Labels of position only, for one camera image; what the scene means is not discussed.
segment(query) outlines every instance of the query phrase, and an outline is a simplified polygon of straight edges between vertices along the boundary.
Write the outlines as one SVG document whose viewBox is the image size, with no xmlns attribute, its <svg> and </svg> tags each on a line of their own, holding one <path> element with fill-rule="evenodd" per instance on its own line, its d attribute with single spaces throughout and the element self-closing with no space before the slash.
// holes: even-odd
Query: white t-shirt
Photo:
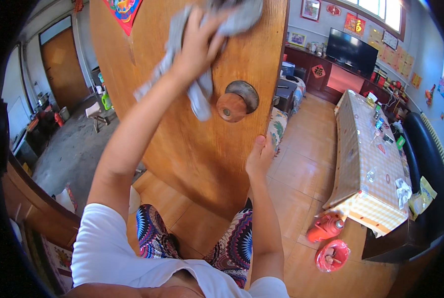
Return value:
<svg viewBox="0 0 444 298">
<path fill-rule="evenodd" d="M 73 247 L 71 271 L 75 287 L 85 283 L 105 283 L 154 288 L 168 281 L 175 272 L 185 269 L 197 280 L 208 298 L 288 298 L 285 284 L 276 277 L 262 277 L 245 291 L 230 276 L 204 260 L 136 256 L 126 237 L 124 219 L 118 212 L 101 204 L 85 207 Z"/>
</svg>

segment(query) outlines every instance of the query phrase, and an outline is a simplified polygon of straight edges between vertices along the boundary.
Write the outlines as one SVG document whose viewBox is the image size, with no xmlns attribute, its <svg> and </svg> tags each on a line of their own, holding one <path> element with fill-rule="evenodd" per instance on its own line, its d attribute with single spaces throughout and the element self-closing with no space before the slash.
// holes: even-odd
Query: green card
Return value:
<svg viewBox="0 0 444 298">
<path fill-rule="evenodd" d="M 406 140 L 404 140 L 404 137 L 400 136 L 398 141 L 396 142 L 396 145 L 398 145 L 399 150 L 402 149 L 402 146 L 404 145 L 405 142 L 406 142 Z"/>
</svg>

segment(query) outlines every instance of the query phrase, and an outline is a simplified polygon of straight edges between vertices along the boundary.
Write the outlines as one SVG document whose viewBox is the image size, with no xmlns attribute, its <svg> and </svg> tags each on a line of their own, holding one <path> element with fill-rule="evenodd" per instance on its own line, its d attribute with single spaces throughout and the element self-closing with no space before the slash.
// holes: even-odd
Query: red plastic bag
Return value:
<svg viewBox="0 0 444 298">
<path fill-rule="evenodd" d="M 334 249 L 333 259 L 336 259 L 341 263 L 333 262 L 333 264 L 330 265 L 326 262 L 326 251 L 328 248 Z M 325 247 L 320 249 L 314 257 L 314 262 L 321 272 L 333 272 L 344 266 L 350 253 L 351 250 L 348 248 L 348 245 L 343 240 L 337 239 L 331 241 Z"/>
</svg>

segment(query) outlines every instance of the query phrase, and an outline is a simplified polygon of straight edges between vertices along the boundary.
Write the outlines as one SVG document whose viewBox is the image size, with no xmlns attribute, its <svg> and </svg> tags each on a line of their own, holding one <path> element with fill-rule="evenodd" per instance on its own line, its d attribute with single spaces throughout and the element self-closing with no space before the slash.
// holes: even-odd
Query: black sofa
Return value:
<svg viewBox="0 0 444 298">
<path fill-rule="evenodd" d="M 424 176 L 438 193 L 436 199 L 416 221 L 407 220 L 386 236 L 376 239 L 368 229 L 362 259 L 400 263 L 428 249 L 430 243 L 444 234 L 444 164 L 432 135 L 418 113 L 409 113 L 403 122 L 413 193 L 419 191 Z"/>
</svg>

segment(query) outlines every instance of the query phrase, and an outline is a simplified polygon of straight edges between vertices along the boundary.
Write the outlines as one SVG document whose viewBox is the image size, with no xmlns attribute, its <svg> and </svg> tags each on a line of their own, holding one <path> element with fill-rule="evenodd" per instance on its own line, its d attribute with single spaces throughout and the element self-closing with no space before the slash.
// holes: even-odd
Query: tiled floor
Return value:
<svg viewBox="0 0 444 298">
<path fill-rule="evenodd" d="M 305 239 L 314 215 L 322 210 L 333 189 L 336 163 L 334 105 L 307 93 L 299 112 L 289 123 L 278 157 L 267 174 L 285 252 L 288 294 L 301 297 L 385 297 L 397 267 L 361 260 L 366 228 L 348 221 L 338 238 L 351 249 L 346 265 L 333 273 L 320 272 L 314 263 L 317 249 Z M 145 173 L 134 187 L 143 203 L 154 205 L 167 227 L 181 242 L 186 259 L 200 259 L 217 243 L 229 222 L 193 203 Z M 135 214 L 128 220 L 128 241 L 138 254 Z"/>
</svg>

